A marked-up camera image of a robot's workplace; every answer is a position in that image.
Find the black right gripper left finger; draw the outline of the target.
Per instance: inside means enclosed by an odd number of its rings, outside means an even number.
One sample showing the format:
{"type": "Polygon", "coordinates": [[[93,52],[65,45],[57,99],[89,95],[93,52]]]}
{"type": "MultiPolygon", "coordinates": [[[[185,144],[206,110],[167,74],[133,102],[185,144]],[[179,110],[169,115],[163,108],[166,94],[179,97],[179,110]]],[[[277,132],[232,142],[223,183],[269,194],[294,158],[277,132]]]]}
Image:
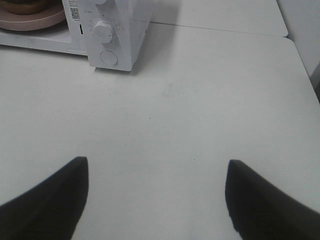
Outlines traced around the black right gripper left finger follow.
{"type": "Polygon", "coordinates": [[[0,206],[2,240],[70,240],[85,209],[89,164],[78,156],[0,206]]]}

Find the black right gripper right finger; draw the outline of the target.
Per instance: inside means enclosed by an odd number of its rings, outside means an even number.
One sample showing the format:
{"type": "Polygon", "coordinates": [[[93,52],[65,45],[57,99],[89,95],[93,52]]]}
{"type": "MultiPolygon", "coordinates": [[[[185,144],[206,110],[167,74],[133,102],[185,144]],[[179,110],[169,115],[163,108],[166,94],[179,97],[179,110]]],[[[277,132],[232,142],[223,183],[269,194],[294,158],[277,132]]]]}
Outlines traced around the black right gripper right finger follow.
{"type": "Polygon", "coordinates": [[[298,202],[240,160],[230,160],[225,201],[244,240],[318,240],[320,214],[298,202]]]}

